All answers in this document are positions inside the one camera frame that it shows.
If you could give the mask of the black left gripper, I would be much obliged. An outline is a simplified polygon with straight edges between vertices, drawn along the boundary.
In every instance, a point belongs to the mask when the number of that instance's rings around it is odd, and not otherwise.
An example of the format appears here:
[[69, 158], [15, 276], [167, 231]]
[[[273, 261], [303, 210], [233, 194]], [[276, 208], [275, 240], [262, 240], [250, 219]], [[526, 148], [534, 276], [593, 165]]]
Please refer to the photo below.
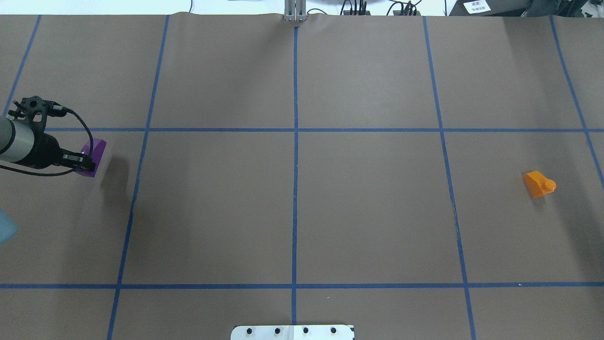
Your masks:
[[62, 149], [58, 140], [47, 134], [40, 133], [34, 136], [34, 145], [29, 155], [29, 166], [33, 169], [45, 169], [58, 164], [75, 170], [75, 172], [95, 172], [97, 163], [87, 153], [71, 152]]

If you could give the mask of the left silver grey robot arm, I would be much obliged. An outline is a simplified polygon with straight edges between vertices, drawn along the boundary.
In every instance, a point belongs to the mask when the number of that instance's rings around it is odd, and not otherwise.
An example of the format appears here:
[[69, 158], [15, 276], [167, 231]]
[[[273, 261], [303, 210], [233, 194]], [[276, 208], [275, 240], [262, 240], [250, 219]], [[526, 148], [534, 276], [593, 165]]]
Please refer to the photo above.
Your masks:
[[53, 177], [75, 172], [80, 176], [95, 177], [107, 146], [101, 138], [91, 138], [80, 152], [60, 147], [58, 140], [35, 131], [28, 123], [1, 118], [0, 157], [3, 162], [17, 164], [35, 170], [50, 166], [62, 167], [61, 173], [39, 173], [9, 168], [11, 171], [30, 176]]

